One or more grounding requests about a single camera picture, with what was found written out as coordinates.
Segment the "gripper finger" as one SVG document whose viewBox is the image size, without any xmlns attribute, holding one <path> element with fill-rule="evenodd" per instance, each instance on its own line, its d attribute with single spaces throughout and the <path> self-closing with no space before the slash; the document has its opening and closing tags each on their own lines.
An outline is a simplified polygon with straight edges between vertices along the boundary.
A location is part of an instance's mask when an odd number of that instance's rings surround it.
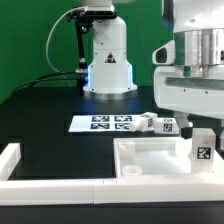
<svg viewBox="0 0 224 224">
<path fill-rule="evenodd" d="M 218 135 L 218 147 L 224 150 L 224 119 L 220 122 L 220 134 Z"/>
<path fill-rule="evenodd" d="M 189 125 L 188 115 L 183 112 L 174 112 L 174 118 L 179 127 L 179 134 L 183 139 L 190 139 L 192 137 L 193 128 Z"/>
</svg>

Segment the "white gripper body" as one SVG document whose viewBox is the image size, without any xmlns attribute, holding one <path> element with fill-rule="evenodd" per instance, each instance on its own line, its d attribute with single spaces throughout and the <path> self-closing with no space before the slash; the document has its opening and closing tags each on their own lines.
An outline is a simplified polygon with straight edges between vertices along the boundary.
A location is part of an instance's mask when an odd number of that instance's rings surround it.
<svg viewBox="0 0 224 224">
<path fill-rule="evenodd" d="M 224 119 L 224 65 L 210 66 L 205 78 L 188 78 L 173 66 L 175 42 L 169 41 L 152 54 L 154 98 L 159 108 Z"/>
</svg>

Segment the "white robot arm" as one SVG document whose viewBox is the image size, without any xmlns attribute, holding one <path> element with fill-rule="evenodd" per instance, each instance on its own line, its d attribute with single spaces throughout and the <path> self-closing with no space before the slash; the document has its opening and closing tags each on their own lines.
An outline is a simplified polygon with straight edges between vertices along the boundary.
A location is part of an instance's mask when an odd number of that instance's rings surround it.
<svg viewBox="0 0 224 224">
<path fill-rule="evenodd" d="M 93 61 L 84 92 L 105 97 L 136 89 L 126 56 L 126 24 L 116 3 L 134 0 L 81 0 L 81 30 L 94 29 Z M 154 97 L 172 110 L 181 128 L 187 115 L 220 119 L 224 149 L 224 0 L 162 0 L 162 18 L 173 39 L 152 54 Z"/>
</svg>

